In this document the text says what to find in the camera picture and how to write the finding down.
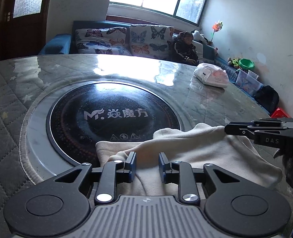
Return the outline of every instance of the red stool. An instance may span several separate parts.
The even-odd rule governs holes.
[[[271,118],[291,118],[291,116],[288,115],[287,112],[285,112],[282,108],[278,107],[273,114],[271,115]]]

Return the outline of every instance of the gray ribbed panel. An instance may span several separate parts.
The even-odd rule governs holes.
[[[173,196],[120,196],[98,206],[79,229],[62,238],[230,238],[214,229],[195,206]]]

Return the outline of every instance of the child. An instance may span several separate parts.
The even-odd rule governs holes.
[[[191,33],[179,33],[171,45],[172,61],[197,66],[198,56],[192,42],[193,35]]]

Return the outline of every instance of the black cooktop surface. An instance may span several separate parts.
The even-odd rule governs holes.
[[[93,83],[70,91],[47,117],[48,137],[56,151],[73,165],[75,160],[93,167],[99,166],[98,141],[145,141],[163,128],[180,129],[171,107],[150,91],[117,82]]]

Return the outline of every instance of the metal screw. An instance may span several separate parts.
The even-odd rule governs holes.
[[[107,202],[112,199],[112,196],[108,193],[101,193],[97,195],[96,199],[101,202]]]
[[[189,202],[198,200],[198,196],[193,193],[185,194],[182,198],[183,200],[189,201]]]

